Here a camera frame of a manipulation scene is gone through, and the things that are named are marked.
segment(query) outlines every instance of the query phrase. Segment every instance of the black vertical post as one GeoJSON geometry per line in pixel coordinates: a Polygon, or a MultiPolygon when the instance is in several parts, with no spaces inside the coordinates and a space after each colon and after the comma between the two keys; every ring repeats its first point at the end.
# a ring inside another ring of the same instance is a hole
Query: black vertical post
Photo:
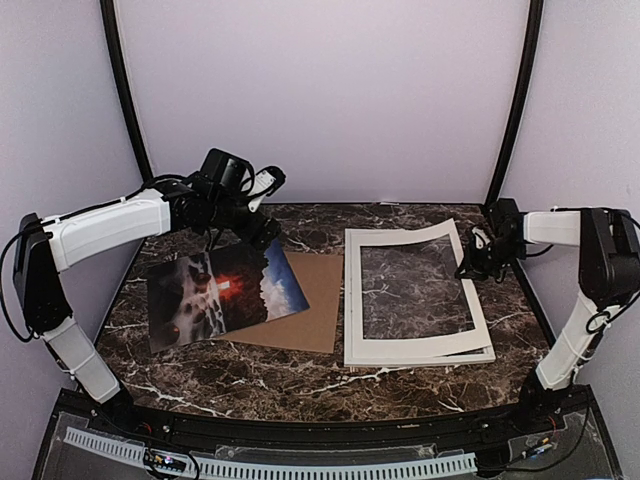
{"type": "Polygon", "coordinates": [[[116,82],[118,97],[120,98],[120,108],[124,121],[129,132],[129,140],[133,147],[133,153],[138,163],[138,169],[143,181],[153,178],[151,164],[147,156],[147,150],[142,140],[138,117],[133,106],[133,97],[129,88],[129,79],[127,78],[127,70],[124,65],[124,57],[122,55],[122,45],[120,44],[120,35],[118,33],[118,23],[116,20],[115,6],[113,0],[100,0],[100,8],[102,10],[102,22],[104,24],[104,34],[107,39],[107,47],[109,49],[109,58],[111,60],[111,69],[113,70],[113,78],[116,82]]]}
{"type": "Polygon", "coordinates": [[[513,93],[513,101],[511,103],[511,111],[507,120],[507,128],[502,139],[502,146],[498,154],[498,161],[493,172],[491,185],[487,198],[484,202],[485,207],[495,202],[500,196],[502,184],[507,175],[509,161],[513,153],[513,147],[516,143],[518,128],[524,111],[524,104],[529,90],[531,81],[531,72],[533,70],[533,61],[536,55],[536,46],[538,45],[538,34],[540,33],[540,23],[542,21],[542,7],[544,0],[531,0],[529,3],[529,19],[527,20],[527,31],[524,37],[524,47],[522,49],[522,58],[520,60],[520,69],[518,71],[518,79],[516,88],[513,93]]]}

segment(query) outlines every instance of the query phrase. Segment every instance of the cardboard sheet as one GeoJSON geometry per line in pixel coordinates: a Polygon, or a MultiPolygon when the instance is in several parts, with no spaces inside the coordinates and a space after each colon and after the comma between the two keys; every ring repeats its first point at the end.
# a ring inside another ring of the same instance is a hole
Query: cardboard sheet
{"type": "Polygon", "coordinates": [[[286,252],[286,256],[311,308],[218,338],[266,347],[333,353],[343,258],[293,252],[286,252]]]}

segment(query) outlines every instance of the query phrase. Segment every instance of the marble table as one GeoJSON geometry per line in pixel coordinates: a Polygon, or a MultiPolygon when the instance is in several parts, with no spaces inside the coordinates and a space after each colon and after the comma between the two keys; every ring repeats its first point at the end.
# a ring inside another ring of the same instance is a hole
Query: marble table
{"type": "MultiPolygon", "coordinates": [[[[424,228],[453,218],[462,234],[483,217],[473,205],[268,205],[285,250],[342,254],[345,228],[424,228]]],[[[220,244],[233,243],[225,233],[220,244]]],[[[427,368],[345,368],[342,302],[335,351],[318,354],[203,341],[152,355],[146,269],[203,250],[183,231],[148,239],[114,301],[97,348],[136,404],[175,412],[272,421],[415,418],[513,403],[548,345],[509,272],[501,284],[476,282],[493,340],[490,364],[427,368]]]]}

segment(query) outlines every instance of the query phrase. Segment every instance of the white slotted strip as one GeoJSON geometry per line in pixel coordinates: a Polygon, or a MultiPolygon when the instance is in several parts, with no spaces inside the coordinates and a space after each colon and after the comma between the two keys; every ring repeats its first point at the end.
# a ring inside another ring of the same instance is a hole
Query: white slotted strip
{"type": "MultiPolygon", "coordinates": [[[[142,445],[105,438],[99,434],[72,427],[67,428],[64,441],[102,457],[145,468],[142,462],[144,455],[142,445]]],[[[195,469],[188,457],[171,452],[166,453],[187,463],[182,477],[195,477],[195,469]]],[[[200,466],[200,478],[203,480],[224,478],[233,480],[423,480],[477,471],[474,453],[412,462],[336,467],[237,463],[194,456],[200,466]]],[[[172,472],[162,467],[157,468],[159,471],[172,472]]]]}

